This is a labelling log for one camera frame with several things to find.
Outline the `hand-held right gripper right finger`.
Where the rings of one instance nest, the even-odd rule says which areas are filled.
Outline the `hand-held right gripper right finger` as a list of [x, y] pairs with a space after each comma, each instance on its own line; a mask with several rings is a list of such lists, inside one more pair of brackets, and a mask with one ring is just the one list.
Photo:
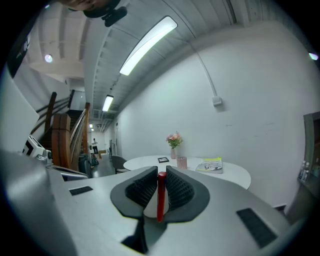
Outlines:
[[166, 190], [169, 209], [164, 214], [165, 223], [193, 221], [210, 201], [205, 185], [170, 165], [166, 167]]

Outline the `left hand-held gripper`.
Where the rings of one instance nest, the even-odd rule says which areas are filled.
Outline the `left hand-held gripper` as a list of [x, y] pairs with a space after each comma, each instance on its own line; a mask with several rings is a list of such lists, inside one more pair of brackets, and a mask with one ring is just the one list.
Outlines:
[[22, 154], [39, 160], [46, 168], [60, 172], [65, 182], [85, 180], [89, 178], [84, 173], [54, 165], [52, 152], [45, 149], [31, 134], [27, 138]]

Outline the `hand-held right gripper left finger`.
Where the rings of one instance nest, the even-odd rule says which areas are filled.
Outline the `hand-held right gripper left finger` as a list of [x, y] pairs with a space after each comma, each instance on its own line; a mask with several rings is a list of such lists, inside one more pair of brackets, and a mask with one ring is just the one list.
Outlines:
[[117, 184], [110, 192], [110, 200], [124, 217], [142, 219], [157, 187], [158, 168], [152, 166]]

